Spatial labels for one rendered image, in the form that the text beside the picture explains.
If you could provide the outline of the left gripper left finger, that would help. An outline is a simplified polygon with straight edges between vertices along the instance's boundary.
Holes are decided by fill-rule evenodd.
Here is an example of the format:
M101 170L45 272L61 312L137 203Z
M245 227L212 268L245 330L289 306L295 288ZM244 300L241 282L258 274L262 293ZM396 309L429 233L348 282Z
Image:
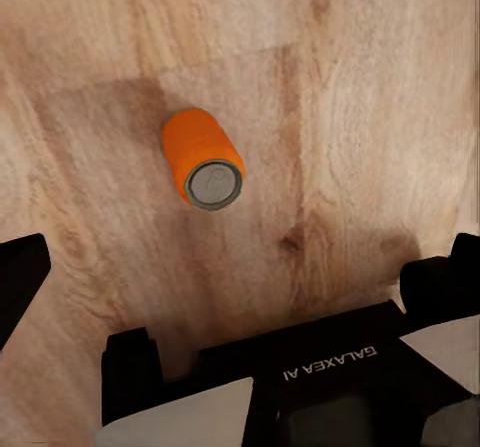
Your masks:
M0 350L51 271L41 233L0 244Z

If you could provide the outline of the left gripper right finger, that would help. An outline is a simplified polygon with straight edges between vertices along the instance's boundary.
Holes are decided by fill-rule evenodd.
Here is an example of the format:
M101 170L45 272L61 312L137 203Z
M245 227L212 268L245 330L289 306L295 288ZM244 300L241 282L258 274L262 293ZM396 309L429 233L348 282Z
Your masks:
M449 268L480 312L480 236L457 234Z

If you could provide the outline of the can of soda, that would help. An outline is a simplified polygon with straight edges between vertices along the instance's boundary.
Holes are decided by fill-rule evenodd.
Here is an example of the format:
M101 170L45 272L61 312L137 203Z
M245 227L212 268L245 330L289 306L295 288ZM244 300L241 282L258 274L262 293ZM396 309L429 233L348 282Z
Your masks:
M207 110L178 111L163 128L175 190L204 212L232 206L241 196L245 166L229 135Z

